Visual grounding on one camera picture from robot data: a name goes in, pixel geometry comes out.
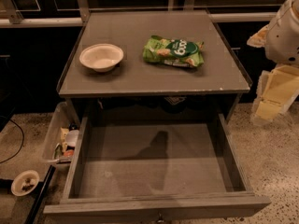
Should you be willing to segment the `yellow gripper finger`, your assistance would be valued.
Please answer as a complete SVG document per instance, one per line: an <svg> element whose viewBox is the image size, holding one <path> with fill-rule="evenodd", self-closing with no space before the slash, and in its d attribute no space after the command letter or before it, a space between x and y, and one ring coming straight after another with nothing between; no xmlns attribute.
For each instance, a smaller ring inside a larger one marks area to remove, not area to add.
<svg viewBox="0 0 299 224"><path fill-rule="evenodd" d="M251 109L253 124L268 124L285 114L299 96L299 67L278 64L271 72L262 71Z"/></svg>
<svg viewBox="0 0 299 224"><path fill-rule="evenodd" d="M265 46L267 33L268 25L265 25L248 39L247 44L254 48L263 48Z"/></svg>

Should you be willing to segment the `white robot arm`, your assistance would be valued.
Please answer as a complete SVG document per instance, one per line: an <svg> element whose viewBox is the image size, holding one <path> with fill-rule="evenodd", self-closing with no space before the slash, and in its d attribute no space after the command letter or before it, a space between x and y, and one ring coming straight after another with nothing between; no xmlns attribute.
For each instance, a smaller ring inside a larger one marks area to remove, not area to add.
<svg viewBox="0 0 299 224"><path fill-rule="evenodd" d="M262 126L285 114L299 94L299 0L287 0L247 44L264 48L276 63L270 72L262 71L251 109L251 121Z"/></svg>

